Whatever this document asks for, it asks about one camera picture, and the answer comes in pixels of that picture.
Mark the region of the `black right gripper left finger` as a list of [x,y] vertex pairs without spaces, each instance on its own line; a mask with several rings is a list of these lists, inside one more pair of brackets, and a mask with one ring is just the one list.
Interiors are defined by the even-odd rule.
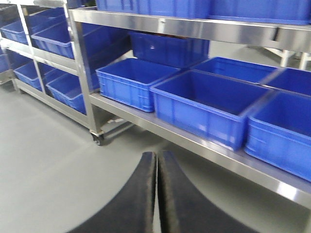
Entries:
[[151,233],[156,195],[156,155],[144,152],[117,195],[71,233]]

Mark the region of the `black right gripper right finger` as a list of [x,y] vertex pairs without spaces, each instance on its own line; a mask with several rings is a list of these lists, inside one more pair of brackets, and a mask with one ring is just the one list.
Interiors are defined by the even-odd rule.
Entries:
[[158,156],[158,204],[164,233],[253,233],[254,229],[206,198],[185,175],[174,154]]

